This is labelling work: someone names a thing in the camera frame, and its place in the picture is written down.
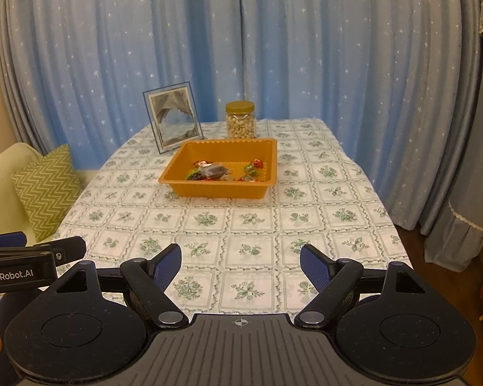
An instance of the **black device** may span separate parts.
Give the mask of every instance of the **black device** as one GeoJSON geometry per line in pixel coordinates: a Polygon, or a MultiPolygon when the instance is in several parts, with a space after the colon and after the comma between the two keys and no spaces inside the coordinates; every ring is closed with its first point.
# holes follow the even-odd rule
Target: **black device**
{"type": "Polygon", "coordinates": [[[13,319],[18,385],[462,386],[472,326],[407,264],[364,269],[307,244],[318,295],[288,314],[187,316],[164,294],[181,266],[169,245],[119,268],[81,261],[13,319]],[[102,297],[123,293],[127,307],[102,297]],[[358,301],[361,293],[379,293],[358,301]]]}
{"type": "Polygon", "coordinates": [[[56,267],[80,260],[86,254],[81,237],[25,246],[22,232],[0,234],[0,293],[50,286],[56,267]]]}

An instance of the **wooden floor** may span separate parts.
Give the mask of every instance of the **wooden floor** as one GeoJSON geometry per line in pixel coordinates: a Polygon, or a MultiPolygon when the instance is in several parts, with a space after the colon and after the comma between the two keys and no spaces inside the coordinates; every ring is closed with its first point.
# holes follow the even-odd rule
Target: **wooden floor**
{"type": "Polygon", "coordinates": [[[483,321],[478,320],[483,314],[483,302],[479,298],[479,289],[483,284],[483,266],[480,260],[475,258],[461,273],[446,270],[436,264],[426,264],[424,237],[420,231],[409,231],[400,227],[397,227],[397,231],[415,271],[458,309],[474,327],[478,336],[478,349],[464,378],[471,386],[483,386],[483,321]]]}

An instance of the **screw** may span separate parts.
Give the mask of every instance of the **screw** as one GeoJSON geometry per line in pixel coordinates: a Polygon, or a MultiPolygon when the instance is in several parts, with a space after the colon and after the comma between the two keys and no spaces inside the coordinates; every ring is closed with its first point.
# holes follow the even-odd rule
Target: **screw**
{"type": "Polygon", "coordinates": [[[324,320],[324,315],[314,310],[300,314],[299,318],[305,324],[320,324],[324,320]]]}
{"type": "Polygon", "coordinates": [[[161,313],[157,318],[163,324],[167,324],[167,325],[176,324],[183,320],[183,316],[179,312],[175,312],[172,310],[161,313]]]}

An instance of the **glass jar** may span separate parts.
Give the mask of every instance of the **glass jar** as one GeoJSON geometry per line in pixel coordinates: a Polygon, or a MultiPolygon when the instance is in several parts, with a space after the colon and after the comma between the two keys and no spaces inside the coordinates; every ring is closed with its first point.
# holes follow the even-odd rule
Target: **glass jar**
{"type": "Polygon", "coordinates": [[[225,123],[229,139],[256,137],[256,117],[251,101],[232,101],[225,105],[225,123]]]}

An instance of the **sofa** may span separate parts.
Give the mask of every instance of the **sofa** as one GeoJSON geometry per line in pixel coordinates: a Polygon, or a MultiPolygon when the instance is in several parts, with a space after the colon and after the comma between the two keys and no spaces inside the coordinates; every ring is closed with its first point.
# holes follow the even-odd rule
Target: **sofa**
{"type": "MultiPolygon", "coordinates": [[[[0,234],[22,231],[27,236],[27,245],[38,244],[27,214],[20,202],[12,182],[12,175],[42,155],[26,143],[15,143],[0,154],[0,234]]],[[[93,174],[77,171],[82,188],[88,185],[93,174]]]]}

